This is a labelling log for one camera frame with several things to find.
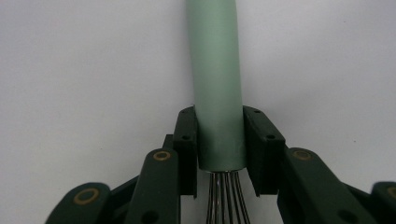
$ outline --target metal wire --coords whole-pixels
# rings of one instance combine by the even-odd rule
[[[206,224],[250,224],[237,172],[210,174]]]

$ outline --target whisk wire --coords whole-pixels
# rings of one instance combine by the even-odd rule
[[[210,175],[206,224],[218,223],[250,224],[237,172]]]

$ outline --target screw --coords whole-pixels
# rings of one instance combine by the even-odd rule
[[[156,161],[167,161],[171,158],[171,154],[167,151],[156,152],[153,156]]]
[[[388,194],[392,196],[393,199],[396,199],[396,187],[389,187]]]
[[[297,159],[299,159],[300,161],[310,161],[312,160],[312,155],[305,151],[305,150],[295,150],[293,152],[293,156]]]
[[[85,205],[94,202],[99,197],[99,189],[84,189],[80,191],[73,199],[78,205]]]

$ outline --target green cylinder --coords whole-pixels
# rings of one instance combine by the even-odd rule
[[[246,167],[238,31],[234,0],[187,0],[199,166]]]

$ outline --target black plastic part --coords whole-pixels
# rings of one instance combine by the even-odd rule
[[[262,111],[244,106],[247,171],[257,196],[277,194],[285,138]]]
[[[320,157],[302,148],[285,149],[278,207],[284,223],[376,223]],[[299,211],[300,222],[290,214]]]
[[[111,220],[110,189],[88,183],[70,190],[50,214],[47,224],[105,224]]]
[[[147,155],[124,223],[180,223],[178,157],[174,150],[161,148]]]
[[[134,195],[134,189],[139,176],[111,190],[111,202],[114,208],[112,224],[123,223],[128,212],[129,201]]]
[[[373,186],[370,195],[375,205],[374,214],[380,223],[396,223],[396,183],[379,182]]]
[[[173,134],[173,149],[179,157],[180,194],[194,198],[197,196],[197,127],[194,108],[188,107],[178,113]]]
[[[173,148],[173,135],[167,134],[163,141],[163,148]]]
[[[353,196],[355,196],[356,200],[358,200],[358,202],[361,204],[361,206],[363,206],[368,212],[373,214],[372,211],[373,211],[374,205],[372,204],[372,202],[370,200],[370,194],[368,194],[360,189],[356,189],[348,184],[344,184],[344,185],[349,190],[349,192]]]

